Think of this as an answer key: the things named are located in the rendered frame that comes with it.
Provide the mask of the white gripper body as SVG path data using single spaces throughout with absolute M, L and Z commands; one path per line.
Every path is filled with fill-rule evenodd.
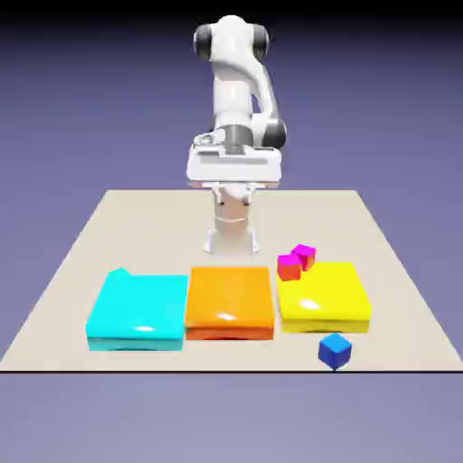
M 277 185 L 282 154 L 277 149 L 244 147 L 244 153 L 226 154 L 222 145 L 191 145 L 186 176 L 195 186 L 212 184 Z

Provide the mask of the small magenta cube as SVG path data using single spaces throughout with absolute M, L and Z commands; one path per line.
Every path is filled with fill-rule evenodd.
M 301 278 L 301 261 L 297 254 L 281 254 L 277 259 L 277 273 L 282 281 Z
M 303 271 L 308 271 L 316 260 L 317 250 L 304 244 L 298 244 L 291 253 L 294 254 L 298 260 L 300 267 Z

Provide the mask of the small blue cube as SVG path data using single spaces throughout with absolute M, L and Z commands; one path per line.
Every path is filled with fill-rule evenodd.
M 352 343 L 338 333 L 327 335 L 319 342 L 318 359 L 332 370 L 346 365 L 351 358 L 351 353 Z

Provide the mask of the large orange box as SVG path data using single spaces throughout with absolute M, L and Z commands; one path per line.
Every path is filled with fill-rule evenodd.
M 274 324 L 268 268 L 192 268 L 186 339 L 268 341 L 274 337 Z

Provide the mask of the large yellow box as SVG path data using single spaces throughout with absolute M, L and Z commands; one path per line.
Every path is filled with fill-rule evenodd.
M 354 333 L 369 330 L 371 304 L 351 262 L 317 262 L 299 279 L 277 279 L 284 333 Z

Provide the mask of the large cyan box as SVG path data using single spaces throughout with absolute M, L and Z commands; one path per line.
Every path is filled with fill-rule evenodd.
M 106 277 L 85 325 L 91 351 L 180 351 L 186 275 Z

